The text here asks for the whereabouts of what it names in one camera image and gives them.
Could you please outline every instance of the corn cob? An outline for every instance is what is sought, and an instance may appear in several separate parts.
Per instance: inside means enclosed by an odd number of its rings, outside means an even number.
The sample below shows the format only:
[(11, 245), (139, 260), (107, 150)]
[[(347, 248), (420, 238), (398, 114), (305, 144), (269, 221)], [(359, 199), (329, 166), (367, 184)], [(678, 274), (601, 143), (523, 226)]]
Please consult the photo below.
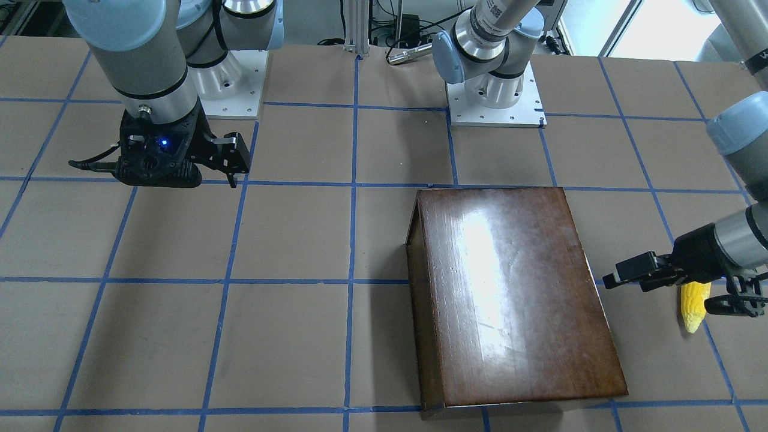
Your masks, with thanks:
[(688, 333), (694, 333), (707, 314), (704, 300), (710, 296), (711, 285), (690, 282), (680, 287), (680, 313)]

